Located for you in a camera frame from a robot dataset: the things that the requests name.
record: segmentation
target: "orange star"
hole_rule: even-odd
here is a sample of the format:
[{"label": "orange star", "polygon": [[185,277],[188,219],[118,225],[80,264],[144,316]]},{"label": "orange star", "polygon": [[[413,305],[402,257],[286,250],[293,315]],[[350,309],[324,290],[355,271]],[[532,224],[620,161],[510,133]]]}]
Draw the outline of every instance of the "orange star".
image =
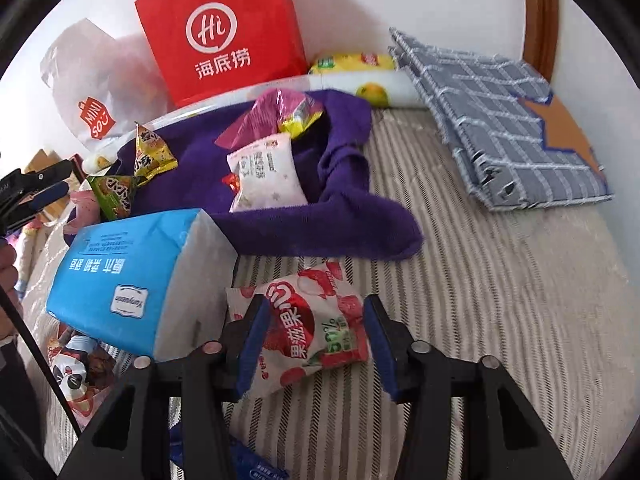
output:
[{"label": "orange star", "polygon": [[577,153],[599,177],[606,180],[587,137],[558,96],[552,94],[546,103],[537,103],[526,97],[518,98],[518,101],[544,121],[542,135],[545,148]]}]

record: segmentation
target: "purple fabric box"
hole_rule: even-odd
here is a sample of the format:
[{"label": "purple fabric box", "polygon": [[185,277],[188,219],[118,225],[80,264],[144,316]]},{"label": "purple fabric box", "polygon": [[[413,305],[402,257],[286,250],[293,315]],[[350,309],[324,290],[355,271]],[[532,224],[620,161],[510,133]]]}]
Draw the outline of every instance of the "purple fabric box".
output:
[{"label": "purple fabric box", "polygon": [[[370,105],[334,90],[310,94],[322,102],[326,113],[292,143],[309,205],[228,212],[234,195],[221,179],[229,174],[229,150],[214,140],[253,105],[249,102],[158,130],[178,159],[178,168],[138,190],[132,215],[203,208],[239,254],[400,260],[416,253],[422,234],[411,213],[369,193],[369,165],[361,147],[371,130]],[[135,141],[126,144],[118,157],[114,172],[133,174]]]}]

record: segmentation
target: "metal screw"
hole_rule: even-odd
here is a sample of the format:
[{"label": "metal screw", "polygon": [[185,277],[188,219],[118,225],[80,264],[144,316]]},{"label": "metal screw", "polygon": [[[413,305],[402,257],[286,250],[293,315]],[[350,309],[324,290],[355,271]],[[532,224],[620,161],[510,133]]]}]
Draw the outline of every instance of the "metal screw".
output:
[{"label": "metal screw", "polygon": [[485,355],[482,358],[482,365],[491,368],[491,370],[495,370],[498,366],[500,366],[500,361],[498,361],[497,357],[492,355]]},{"label": "metal screw", "polygon": [[151,357],[148,357],[146,355],[141,355],[140,357],[136,357],[136,360],[133,361],[133,365],[138,370],[143,370],[144,368],[148,367],[150,364],[151,364]]},{"label": "metal screw", "polygon": [[205,354],[217,354],[222,351],[222,345],[218,341],[209,341],[208,343],[204,343],[202,351]]},{"label": "metal screw", "polygon": [[414,341],[411,343],[411,350],[417,354],[428,354],[431,352],[431,345],[426,341]]}]

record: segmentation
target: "white wall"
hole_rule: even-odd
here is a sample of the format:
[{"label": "white wall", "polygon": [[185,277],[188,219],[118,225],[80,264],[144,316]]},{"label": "white wall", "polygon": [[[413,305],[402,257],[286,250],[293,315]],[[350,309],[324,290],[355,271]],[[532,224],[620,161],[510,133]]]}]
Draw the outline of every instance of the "white wall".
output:
[{"label": "white wall", "polygon": [[560,0],[552,85],[606,167],[616,197],[600,209],[632,282],[640,286],[640,89],[573,0]]},{"label": "white wall", "polygon": [[[63,0],[0,80],[0,175],[39,148],[84,154],[40,79],[42,56],[69,25],[89,18],[115,38],[142,34],[135,0]],[[385,51],[395,25],[426,43],[520,57],[524,0],[294,0],[308,59],[338,51]]]}]

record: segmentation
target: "tissue pack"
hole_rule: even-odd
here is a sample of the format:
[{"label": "tissue pack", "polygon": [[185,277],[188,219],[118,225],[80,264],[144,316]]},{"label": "tissue pack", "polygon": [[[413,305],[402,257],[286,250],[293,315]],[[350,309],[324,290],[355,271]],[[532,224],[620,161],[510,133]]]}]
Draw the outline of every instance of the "tissue pack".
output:
[{"label": "tissue pack", "polygon": [[184,357],[220,336],[236,257],[202,209],[88,226],[60,263],[47,311],[133,354]]}]

